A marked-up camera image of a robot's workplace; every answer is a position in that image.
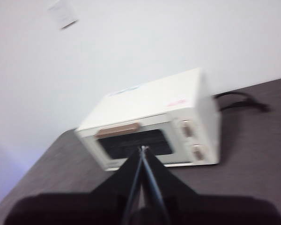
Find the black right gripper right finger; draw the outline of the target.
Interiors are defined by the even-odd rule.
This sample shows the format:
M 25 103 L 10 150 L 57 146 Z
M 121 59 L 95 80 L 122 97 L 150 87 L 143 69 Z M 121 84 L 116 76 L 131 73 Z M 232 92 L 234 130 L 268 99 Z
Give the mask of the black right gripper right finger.
M 281 225 L 269 201 L 250 196 L 203 195 L 173 175 L 143 147 L 146 202 L 169 225 Z

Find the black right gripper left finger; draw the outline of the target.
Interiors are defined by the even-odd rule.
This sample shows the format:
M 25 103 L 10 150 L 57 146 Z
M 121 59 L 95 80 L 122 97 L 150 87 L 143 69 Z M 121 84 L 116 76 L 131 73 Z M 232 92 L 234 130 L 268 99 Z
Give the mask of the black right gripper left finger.
M 19 200 L 6 225 L 119 225 L 129 215 L 139 191 L 141 151 L 91 192 L 44 193 Z

